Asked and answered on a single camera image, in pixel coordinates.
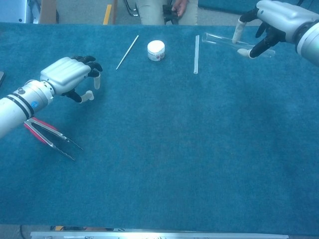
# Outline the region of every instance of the khaki pants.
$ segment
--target khaki pants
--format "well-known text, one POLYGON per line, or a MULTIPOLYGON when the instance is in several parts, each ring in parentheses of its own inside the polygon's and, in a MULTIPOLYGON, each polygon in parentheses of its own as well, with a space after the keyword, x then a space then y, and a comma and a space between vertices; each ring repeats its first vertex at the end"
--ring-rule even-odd
MULTIPOLYGON (((164 25, 163 5, 167 0, 137 0, 141 22, 144 25, 164 25)), ((186 11, 179 19, 179 25, 197 25, 198 0, 188 0, 186 11)))

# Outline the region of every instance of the tweezers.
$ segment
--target tweezers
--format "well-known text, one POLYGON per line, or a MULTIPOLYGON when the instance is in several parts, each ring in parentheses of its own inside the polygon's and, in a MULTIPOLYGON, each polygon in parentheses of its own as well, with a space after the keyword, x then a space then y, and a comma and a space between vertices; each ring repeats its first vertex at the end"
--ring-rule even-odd
POLYGON ((54 128, 53 126, 42 122, 38 119, 36 119, 35 117, 32 117, 28 120, 26 120, 24 122, 24 126, 35 136, 37 137, 37 139, 39 139, 40 141, 42 141, 43 143, 48 144, 51 148, 57 150, 58 152, 62 153, 64 156, 72 159, 73 161, 75 161, 75 159, 73 157, 71 157, 69 154, 67 154, 66 152, 62 151, 61 149, 59 149, 58 147, 56 147, 54 145, 53 142, 51 142, 50 140, 48 140, 43 134, 40 133, 40 131, 38 131, 33 125, 38 125, 39 127, 41 127, 42 129, 48 131, 49 133, 53 134, 54 136, 67 141, 68 143, 73 143, 75 144, 79 149, 83 150, 83 148, 81 148, 78 144, 76 144, 74 141, 72 141, 70 138, 66 137, 64 134, 62 134, 61 132, 57 131, 56 128, 54 128))

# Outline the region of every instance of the teal carpet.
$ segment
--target teal carpet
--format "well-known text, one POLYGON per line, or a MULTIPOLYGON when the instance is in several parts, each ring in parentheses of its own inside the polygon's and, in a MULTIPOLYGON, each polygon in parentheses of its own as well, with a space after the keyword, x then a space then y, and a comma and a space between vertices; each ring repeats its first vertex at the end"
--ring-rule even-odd
POLYGON ((0 224, 318 236, 319 68, 288 44, 250 60, 201 43, 194 75, 195 36, 233 30, 1 24, 0 98, 64 56, 104 71, 94 101, 57 96, 37 114, 84 148, 58 144, 76 162, 22 125, 0 140, 0 224))

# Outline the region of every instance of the glass tube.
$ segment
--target glass tube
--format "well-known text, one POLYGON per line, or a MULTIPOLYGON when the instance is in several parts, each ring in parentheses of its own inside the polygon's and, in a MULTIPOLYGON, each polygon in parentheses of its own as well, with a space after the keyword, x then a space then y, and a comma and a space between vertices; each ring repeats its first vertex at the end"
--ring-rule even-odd
MULTIPOLYGON (((244 49, 252 49, 254 46, 250 45, 246 42, 238 41, 237 43, 233 43, 232 39, 223 37, 223 36, 218 36, 212 33, 205 32, 202 36, 202 42, 205 43, 210 43, 214 45, 219 45, 219 46, 225 46, 225 47, 231 47, 236 50, 244 48, 244 49)), ((265 52, 263 52, 260 56, 262 57, 274 57, 275 56, 275 51, 268 49, 265 52)))
POLYGON ((199 35, 195 38, 194 74, 198 74, 199 35))

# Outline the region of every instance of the person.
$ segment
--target person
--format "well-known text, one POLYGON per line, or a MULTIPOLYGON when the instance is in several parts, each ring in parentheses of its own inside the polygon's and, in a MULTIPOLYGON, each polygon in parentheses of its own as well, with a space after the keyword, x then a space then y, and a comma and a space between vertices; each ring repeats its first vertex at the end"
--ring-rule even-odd
MULTIPOLYGON (((137 0, 141 22, 144 25, 165 25, 163 5, 171 0, 137 0)), ((197 25, 198 0, 175 0, 172 10, 177 11, 179 25, 197 25)))

